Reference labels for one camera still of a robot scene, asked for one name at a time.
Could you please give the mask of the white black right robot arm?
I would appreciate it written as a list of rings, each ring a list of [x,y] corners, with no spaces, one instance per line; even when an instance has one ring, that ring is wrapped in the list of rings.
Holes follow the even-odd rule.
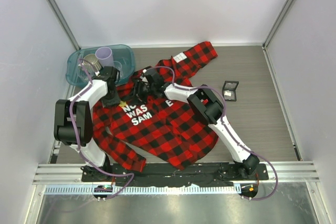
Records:
[[[223,97],[218,98],[216,90],[202,85],[187,87],[172,81],[165,81],[157,71],[159,67],[147,68],[134,81],[131,96],[145,101],[147,96],[166,98],[189,104],[197,120],[210,127],[229,150],[239,177],[250,179],[255,175],[260,162],[258,156],[241,140],[226,116]]]

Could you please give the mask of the red black plaid shirt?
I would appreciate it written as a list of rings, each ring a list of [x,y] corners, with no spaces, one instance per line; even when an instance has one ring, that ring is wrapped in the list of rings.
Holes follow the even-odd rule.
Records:
[[[93,138],[97,145],[123,168],[143,171],[146,159],[136,146],[177,169],[185,169],[208,154],[218,136],[197,120],[189,104],[149,95],[144,101],[131,99],[134,84],[141,78],[136,71],[117,87],[119,105],[93,107]]]

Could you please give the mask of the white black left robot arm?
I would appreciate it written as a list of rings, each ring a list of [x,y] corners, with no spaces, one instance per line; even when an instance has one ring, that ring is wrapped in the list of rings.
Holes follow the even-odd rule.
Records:
[[[88,84],[76,95],[56,102],[54,137],[81,156],[86,164],[84,172],[93,172],[98,180],[105,182],[111,177],[112,169],[107,154],[93,139],[92,109],[99,101],[104,108],[120,103],[116,89],[120,71],[103,67],[88,77]]]

